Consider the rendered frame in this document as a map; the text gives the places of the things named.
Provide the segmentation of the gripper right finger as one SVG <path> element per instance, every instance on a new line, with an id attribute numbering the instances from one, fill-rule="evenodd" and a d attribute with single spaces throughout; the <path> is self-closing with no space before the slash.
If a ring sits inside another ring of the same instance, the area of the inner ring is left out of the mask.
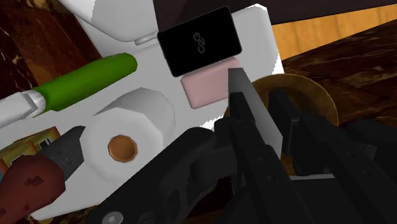
<path id="1" fill-rule="evenodd" d="M 302 113 L 283 92 L 269 94 L 268 111 L 297 173 L 329 168 L 365 224 L 397 224 L 397 185 L 338 127 L 321 115 Z"/>

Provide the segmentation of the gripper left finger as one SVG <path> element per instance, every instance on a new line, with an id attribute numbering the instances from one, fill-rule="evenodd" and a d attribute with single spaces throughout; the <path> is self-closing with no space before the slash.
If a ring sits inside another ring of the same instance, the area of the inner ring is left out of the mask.
<path id="1" fill-rule="evenodd" d="M 217 180 L 232 175 L 246 185 L 214 224 L 314 224 L 243 93 L 230 94 L 229 112 L 218 132 L 186 130 L 96 208 L 87 224 L 183 224 Z"/>

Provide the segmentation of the grey blade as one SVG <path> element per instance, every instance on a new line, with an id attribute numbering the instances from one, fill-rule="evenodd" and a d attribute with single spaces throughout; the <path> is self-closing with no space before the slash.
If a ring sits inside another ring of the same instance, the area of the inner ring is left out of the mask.
<path id="1" fill-rule="evenodd" d="M 228 70 L 228 90 L 230 93 L 242 92 L 244 94 L 261 137 L 266 144 L 273 147 L 278 158 L 281 158 L 282 134 L 243 68 L 236 67 Z"/>

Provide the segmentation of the white toilet paper roll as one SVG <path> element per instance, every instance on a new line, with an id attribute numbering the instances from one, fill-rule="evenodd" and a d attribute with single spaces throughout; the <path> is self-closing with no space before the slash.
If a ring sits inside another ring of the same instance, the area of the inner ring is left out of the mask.
<path id="1" fill-rule="evenodd" d="M 174 107 L 160 92 L 135 89 L 88 122 L 80 138 L 84 162 L 120 186 L 165 148 L 175 126 Z"/>

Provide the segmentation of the brown round bowl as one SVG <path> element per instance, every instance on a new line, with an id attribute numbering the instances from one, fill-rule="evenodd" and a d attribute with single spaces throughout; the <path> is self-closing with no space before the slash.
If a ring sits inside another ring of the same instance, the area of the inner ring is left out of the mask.
<path id="1" fill-rule="evenodd" d="M 294 116 L 303 112 L 324 116 L 331 124 L 338 125 L 338 113 L 329 93 L 318 83 L 296 74 L 271 74 L 252 82 L 256 92 L 267 108 L 273 121 L 282 134 L 281 158 L 289 163 L 287 171 L 294 176 L 321 174 L 320 171 L 303 172 L 299 169 L 296 157 L 291 154 Z M 294 108 L 284 112 L 269 101 L 269 93 L 274 90 L 283 92 Z"/>

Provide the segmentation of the pink soap bar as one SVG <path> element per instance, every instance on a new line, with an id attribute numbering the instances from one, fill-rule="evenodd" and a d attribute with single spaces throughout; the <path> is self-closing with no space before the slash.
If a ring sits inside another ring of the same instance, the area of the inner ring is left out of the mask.
<path id="1" fill-rule="evenodd" d="M 181 78 L 181 84 L 192 109 L 228 97 L 228 70 L 240 67 L 235 57 L 204 67 Z"/>

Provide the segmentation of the black rectangular device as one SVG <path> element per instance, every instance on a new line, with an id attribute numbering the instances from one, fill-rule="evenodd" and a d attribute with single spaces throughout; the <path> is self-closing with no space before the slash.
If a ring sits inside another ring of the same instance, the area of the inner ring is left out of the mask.
<path id="1" fill-rule="evenodd" d="M 212 10 L 157 34 L 173 77 L 179 77 L 241 53 L 227 6 Z"/>

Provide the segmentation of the yellow patterned box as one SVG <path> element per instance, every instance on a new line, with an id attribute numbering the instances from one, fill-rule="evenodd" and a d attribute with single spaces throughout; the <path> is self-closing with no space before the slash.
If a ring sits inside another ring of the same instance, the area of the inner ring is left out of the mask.
<path id="1" fill-rule="evenodd" d="M 56 127 L 51 127 L 21 138 L 0 150 L 0 180 L 14 161 L 21 155 L 35 155 L 60 137 Z"/>

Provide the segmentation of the green handled white tool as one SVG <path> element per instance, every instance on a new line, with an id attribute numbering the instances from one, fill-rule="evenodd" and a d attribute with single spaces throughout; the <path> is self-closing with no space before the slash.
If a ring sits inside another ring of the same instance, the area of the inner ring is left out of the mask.
<path id="1" fill-rule="evenodd" d="M 95 60 L 39 87 L 0 100 L 0 128 L 47 111 L 61 111 L 137 70 L 137 60 L 119 53 Z"/>

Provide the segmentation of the red handled black brush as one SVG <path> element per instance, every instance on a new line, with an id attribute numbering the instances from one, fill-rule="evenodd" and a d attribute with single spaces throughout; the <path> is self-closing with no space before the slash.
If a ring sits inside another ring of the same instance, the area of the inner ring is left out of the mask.
<path id="1" fill-rule="evenodd" d="M 0 224 L 14 224 L 65 191 L 66 180 L 83 163 L 84 129 L 73 127 L 37 154 L 16 159 L 0 181 Z"/>

